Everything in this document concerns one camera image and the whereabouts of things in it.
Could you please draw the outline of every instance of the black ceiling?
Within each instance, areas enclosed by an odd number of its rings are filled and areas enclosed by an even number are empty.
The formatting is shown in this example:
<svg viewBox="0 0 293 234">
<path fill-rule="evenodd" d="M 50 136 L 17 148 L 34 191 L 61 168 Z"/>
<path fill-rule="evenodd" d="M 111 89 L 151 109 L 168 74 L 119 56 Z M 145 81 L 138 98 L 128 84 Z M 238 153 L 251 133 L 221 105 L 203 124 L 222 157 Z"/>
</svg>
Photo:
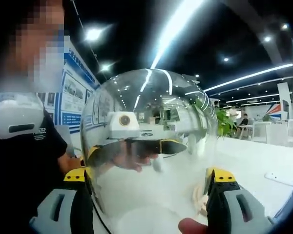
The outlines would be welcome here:
<svg viewBox="0 0 293 234">
<path fill-rule="evenodd" d="M 64 2 L 65 26 L 74 46 L 99 82 L 103 83 L 118 74 L 151 66 L 161 31 L 181 2 L 75 0 L 85 28 L 107 27 L 100 39 L 91 43 L 91 47 L 101 64 L 113 63 L 108 72 L 100 72 L 89 45 L 84 41 L 85 36 L 71 1 Z M 293 63 L 293 4 L 290 2 L 206 0 L 171 43 L 157 68 L 190 76 L 199 74 L 199 85 L 207 89 L 235 78 Z M 284 23 L 290 27 L 282 31 L 280 27 Z M 263 39 L 267 35 L 272 40 L 265 43 Z M 223 61 L 225 57 L 229 58 L 228 62 Z M 293 76 L 293 67 L 226 85 L 207 94 L 218 94 L 288 76 Z M 285 81 L 292 91 L 293 78 Z M 225 103 L 232 97 L 241 99 L 276 94 L 278 82 L 281 81 L 234 90 L 214 98 Z"/>
</svg>

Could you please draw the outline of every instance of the hand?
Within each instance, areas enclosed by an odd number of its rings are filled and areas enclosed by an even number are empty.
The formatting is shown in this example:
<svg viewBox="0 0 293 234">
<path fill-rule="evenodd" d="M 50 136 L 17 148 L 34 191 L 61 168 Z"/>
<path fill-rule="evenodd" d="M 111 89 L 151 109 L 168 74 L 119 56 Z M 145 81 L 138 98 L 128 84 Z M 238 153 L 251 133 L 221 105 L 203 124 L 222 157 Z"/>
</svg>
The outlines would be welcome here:
<svg viewBox="0 0 293 234">
<path fill-rule="evenodd" d="M 112 163 L 120 168 L 142 171 L 139 164 L 148 164 L 151 158 L 157 158 L 158 154 L 144 152 L 144 155 L 137 155 L 137 144 L 121 142 L 121 152 L 112 159 Z"/>
<path fill-rule="evenodd" d="M 207 234 L 207 226 L 198 223 L 191 218 L 181 220 L 178 228 L 182 234 Z"/>
</svg>

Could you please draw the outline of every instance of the transparent dome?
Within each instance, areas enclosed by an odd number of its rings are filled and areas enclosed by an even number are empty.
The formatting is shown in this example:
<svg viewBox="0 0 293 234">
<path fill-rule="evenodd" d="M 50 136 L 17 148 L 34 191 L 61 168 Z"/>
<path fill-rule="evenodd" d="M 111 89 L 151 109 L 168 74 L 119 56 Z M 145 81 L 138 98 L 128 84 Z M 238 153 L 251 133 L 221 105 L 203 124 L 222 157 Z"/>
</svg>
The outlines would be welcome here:
<svg viewBox="0 0 293 234">
<path fill-rule="evenodd" d="M 182 75 L 141 69 L 111 78 L 87 101 L 81 139 L 95 208 L 111 233 L 179 233 L 198 218 L 217 119 Z"/>
</svg>

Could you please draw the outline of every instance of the camera lens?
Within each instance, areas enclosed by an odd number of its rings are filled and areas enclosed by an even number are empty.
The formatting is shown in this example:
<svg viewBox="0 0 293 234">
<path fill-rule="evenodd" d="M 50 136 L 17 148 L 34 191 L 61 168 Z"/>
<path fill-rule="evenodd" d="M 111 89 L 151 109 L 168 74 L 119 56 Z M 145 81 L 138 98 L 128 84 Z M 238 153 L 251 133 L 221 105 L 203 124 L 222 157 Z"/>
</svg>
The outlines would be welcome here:
<svg viewBox="0 0 293 234">
<path fill-rule="evenodd" d="M 119 119 L 121 125 L 127 126 L 130 123 L 130 118 L 128 116 L 122 116 Z"/>
</svg>

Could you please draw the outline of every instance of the green plant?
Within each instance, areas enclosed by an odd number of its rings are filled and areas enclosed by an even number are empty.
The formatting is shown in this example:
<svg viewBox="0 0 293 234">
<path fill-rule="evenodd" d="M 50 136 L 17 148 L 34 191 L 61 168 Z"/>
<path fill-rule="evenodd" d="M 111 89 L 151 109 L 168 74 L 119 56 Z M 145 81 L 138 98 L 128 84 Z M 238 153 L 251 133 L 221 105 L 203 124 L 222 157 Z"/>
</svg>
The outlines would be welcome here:
<svg viewBox="0 0 293 234">
<path fill-rule="evenodd" d="M 272 118 L 271 118 L 270 115 L 264 115 L 264 117 L 263 117 L 263 121 L 264 121 L 264 122 L 269 122 L 269 121 L 272 121 Z"/>
<path fill-rule="evenodd" d="M 215 113 L 217 116 L 218 129 L 217 134 L 218 137 L 231 137 L 234 135 L 236 128 L 234 122 L 227 116 L 227 113 L 224 109 L 216 108 Z"/>
</svg>

